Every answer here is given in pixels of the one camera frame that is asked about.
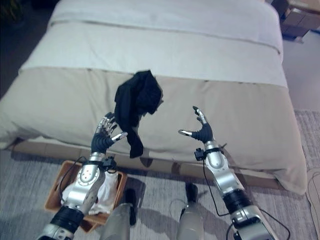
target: bed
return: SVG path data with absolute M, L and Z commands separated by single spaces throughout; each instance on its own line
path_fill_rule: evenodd
M 201 177 L 193 154 L 201 143 L 178 134 L 200 127 L 198 106 L 242 181 L 303 194 L 306 161 L 282 59 L 277 12 L 257 0 L 62 0 L 0 101 L 0 148 L 87 155 L 118 86 L 151 70 L 163 103 L 140 121 L 140 158 L 128 158 L 126 141 L 109 149 L 118 165 Z

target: beige bedspread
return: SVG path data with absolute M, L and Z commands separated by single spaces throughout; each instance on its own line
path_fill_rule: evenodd
M 90 146 L 100 118 L 115 108 L 118 86 L 128 73 L 76 68 L 30 68 L 0 102 L 0 147 L 17 137 L 43 136 Z M 198 130 L 192 106 L 206 114 L 220 144 L 227 143 L 230 165 L 273 174 L 287 189 L 306 191 L 306 163 L 288 89 L 263 83 L 205 81 L 156 76 L 163 103 L 142 117 L 138 134 L 144 156 L 194 162 L 201 142 L 178 134 Z M 110 149 L 128 155 L 120 141 Z

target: white cloth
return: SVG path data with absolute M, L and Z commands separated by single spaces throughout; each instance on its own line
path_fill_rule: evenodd
M 98 213 L 111 213 L 117 194 L 118 172 L 108 173 L 105 172 L 105 180 L 98 191 L 98 202 L 94 203 L 89 211 L 89 215 Z M 62 192 L 63 199 L 66 199 L 75 183 L 71 183 Z

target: black cable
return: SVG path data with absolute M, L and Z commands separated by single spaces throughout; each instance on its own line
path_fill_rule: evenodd
M 287 228 L 287 226 L 285 226 L 282 222 L 280 222 L 278 219 L 276 219 L 274 216 L 272 216 L 270 213 L 268 213 L 267 211 L 259 208 L 261 212 L 264 212 L 265 214 L 267 214 L 270 218 L 272 218 L 273 220 L 275 220 L 278 224 L 280 224 L 282 227 L 285 228 L 285 230 L 287 230 L 288 232 L 288 237 L 286 240 L 289 240 L 290 239 L 290 236 L 291 236 L 291 232 L 289 230 L 289 228 Z
M 61 199 L 63 202 L 64 202 L 65 200 L 64 200 L 64 198 L 63 198 L 63 196 L 62 196 L 61 184 L 62 184 L 63 180 L 65 179 L 65 177 L 67 176 L 67 174 L 71 171 L 71 169 L 72 169 L 72 168 L 76 165 L 76 163 L 77 163 L 80 159 L 82 159 L 82 158 L 84 158 L 86 161 L 88 161 L 84 156 L 79 157 L 76 161 L 74 161 L 74 163 L 72 164 L 72 166 L 69 167 L 68 171 L 66 171 L 66 173 L 63 175 L 63 177 L 62 177 L 62 179 L 61 179 L 61 181 L 60 181 L 60 183 L 59 183 L 59 195 L 60 195 L 60 199 Z
M 229 232 L 231 230 L 232 225 L 233 225 L 233 223 L 231 223 L 230 226 L 228 227 L 228 229 L 226 230 L 225 240 L 228 240 L 228 238 L 229 238 Z
M 204 160 L 204 159 L 202 160 L 202 163 L 203 163 L 203 175 L 204 175 L 206 184 L 208 185 L 208 188 L 209 188 L 209 191 L 210 191 L 210 194 L 211 194 L 213 203 L 214 203 L 214 207 L 215 207 L 216 214 L 217 214 L 219 217 L 227 216 L 227 215 L 229 215 L 230 213 L 220 214 L 220 213 L 218 212 L 217 204 L 216 204 L 214 195 L 212 194 L 211 187 L 210 187 L 210 185 L 209 185 L 209 182 L 208 182 L 208 179 L 207 179 L 207 176 L 206 176 L 206 172 L 205 172 L 205 160 Z

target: gray carpet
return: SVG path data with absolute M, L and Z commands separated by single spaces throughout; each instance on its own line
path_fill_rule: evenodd
M 320 113 L 295 111 L 307 168 L 320 167 Z M 0 239 L 32 240 L 41 232 L 53 214 L 43 209 L 50 187 L 62 160 L 23 153 L 0 151 Z M 185 182 L 194 182 L 200 192 L 200 211 L 204 219 L 205 239 L 222 240 L 230 223 L 218 217 L 204 180 L 172 176 L 157 172 L 126 170 L 127 188 L 136 189 L 140 198 L 137 224 L 131 228 L 132 240 L 174 240 L 181 209 L 186 201 Z M 287 191 L 247 187 L 258 205 L 284 222 L 292 240 L 316 240 L 316 230 L 307 197 Z M 213 187 L 220 212 L 226 212 Z M 287 232 L 276 222 L 270 225 L 279 239 Z M 101 227 L 92 233 L 76 232 L 77 240 L 98 240 Z

